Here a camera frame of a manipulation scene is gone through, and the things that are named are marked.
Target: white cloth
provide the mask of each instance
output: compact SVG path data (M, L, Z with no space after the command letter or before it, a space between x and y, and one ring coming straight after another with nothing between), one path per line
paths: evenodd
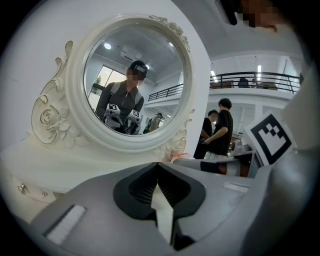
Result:
M208 151L205 154L204 159L207 159L207 160L224 160L224 159L227 159L227 156L221 155L221 154L215 154L215 153L212 153L212 152Z

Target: white mirror frame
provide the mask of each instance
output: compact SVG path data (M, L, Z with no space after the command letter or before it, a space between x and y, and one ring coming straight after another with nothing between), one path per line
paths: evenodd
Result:
M97 42L116 29L130 24L154 28L168 38L177 49L183 66L184 81L175 117L160 129L143 136L126 136L107 128L92 111L87 100L84 74L86 62ZM66 58L56 59L58 71L47 83L32 111L32 131L46 147L104 148L123 154L165 151L182 153L186 145L186 124L192 109L195 91L194 67L188 40L174 22L154 15L118 15L94 29L83 40L66 46Z

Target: black t-shirt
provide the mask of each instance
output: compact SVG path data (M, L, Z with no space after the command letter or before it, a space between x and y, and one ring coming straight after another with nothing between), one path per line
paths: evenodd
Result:
M205 118L203 121L202 129L208 134L210 137L212 136L212 124L209 118Z
M213 140L208 145L208 151L217 155L227 156L234 129L234 120L232 119L230 112L227 110L220 111L213 135L215 135L222 127L228 128L227 133L220 138Z

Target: man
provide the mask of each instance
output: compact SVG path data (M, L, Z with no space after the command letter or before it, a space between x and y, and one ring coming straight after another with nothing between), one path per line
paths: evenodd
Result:
M204 159L222 160L228 156L228 149L234 129L234 121L230 114L232 103L230 99L223 98L218 104L219 115L214 133L204 141L204 144L208 145L208 152L205 154Z
M208 151L208 146L203 144L203 142L212 136L212 123L218 120L218 114L218 111L211 110L208 113L208 117L204 118L199 142L193 155L195 159L204 159Z
M161 118L162 118L162 114L158 113L158 114L156 114L156 116L154 116L151 119L151 125L150 125L150 128L149 128L150 132L153 132L154 130L159 128L159 124L160 124Z
M138 87L146 78L147 72L148 68L143 61L134 61L127 69L125 81L111 82L104 88L95 110L96 115L103 121L108 104L114 104L120 109L120 119L125 124L132 110L140 112L145 100ZM116 131L124 133L124 126Z

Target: black metal railing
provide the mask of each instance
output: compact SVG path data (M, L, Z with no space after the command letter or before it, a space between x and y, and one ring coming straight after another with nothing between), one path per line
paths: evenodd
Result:
M175 85L173 87L170 87L170 88L167 88L167 89L164 89L164 90L160 90L158 92L150 94L148 102L149 101L153 101L153 100L157 100L157 99L160 99L160 98L169 97L169 96L172 96L172 95L181 94L183 89L184 89L184 84L181 83L181 84Z
M148 101L181 94L183 83L150 94ZM210 77L210 89L251 88L296 94L300 89L299 77L272 72L236 72Z

